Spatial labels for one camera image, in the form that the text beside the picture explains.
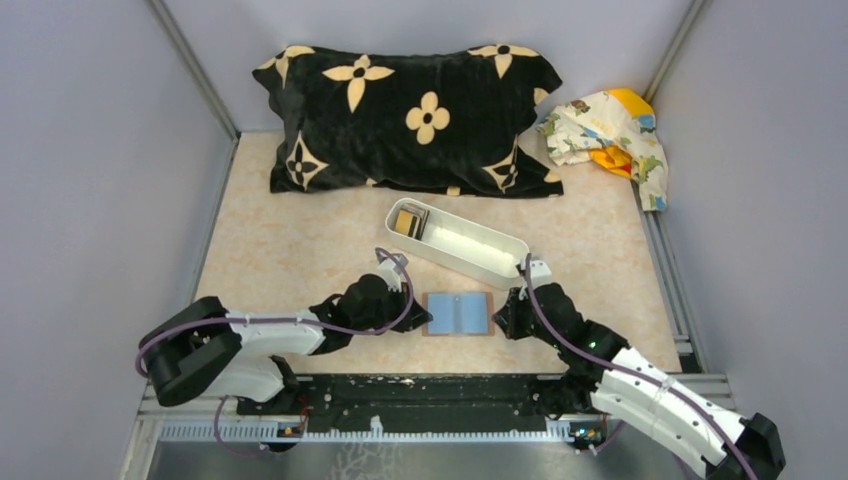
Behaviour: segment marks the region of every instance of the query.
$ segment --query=gray wall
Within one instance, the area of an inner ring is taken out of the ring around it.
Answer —
[[[166,0],[241,130],[278,130],[250,72],[288,44],[383,54],[503,42],[539,50],[563,86],[545,107],[604,88],[643,91],[682,0]]]
[[[663,220],[709,363],[787,479],[845,478],[848,3],[714,2],[656,98]]]
[[[118,474],[229,141],[144,2],[0,3],[0,468]]]

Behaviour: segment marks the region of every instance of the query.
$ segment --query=beige tabletop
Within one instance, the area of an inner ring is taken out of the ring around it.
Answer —
[[[660,368],[680,371],[671,328],[648,252],[638,207],[626,179],[594,164],[557,169],[565,195],[502,200],[355,188],[320,194],[271,194],[268,178],[282,133],[245,133],[198,297],[249,312],[291,312],[322,302],[376,267],[374,247],[391,251],[383,225],[400,198],[521,238],[545,260],[584,317],[627,338]],[[536,156],[535,134],[521,139]],[[414,255],[409,273],[418,300],[425,292],[506,292]],[[355,337],[320,356],[287,355],[297,373],[557,373],[565,365],[540,340],[494,336],[424,336],[421,330]]]

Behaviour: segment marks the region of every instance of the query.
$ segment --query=black pillow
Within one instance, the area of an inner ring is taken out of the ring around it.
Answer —
[[[283,119],[271,192],[371,185],[534,198],[559,177],[517,146],[562,84],[538,53],[488,45],[384,56],[290,46],[253,71]]]

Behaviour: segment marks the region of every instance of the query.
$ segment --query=white plastic bin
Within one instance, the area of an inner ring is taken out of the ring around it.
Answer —
[[[411,203],[430,211],[421,240],[394,231],[401,205]],[[386,216],[392,244],[421,258],[456,270],[501,290],[521,285],[515,266],[524,261],[530,247],[523,240],[431,207],[402,198]]]

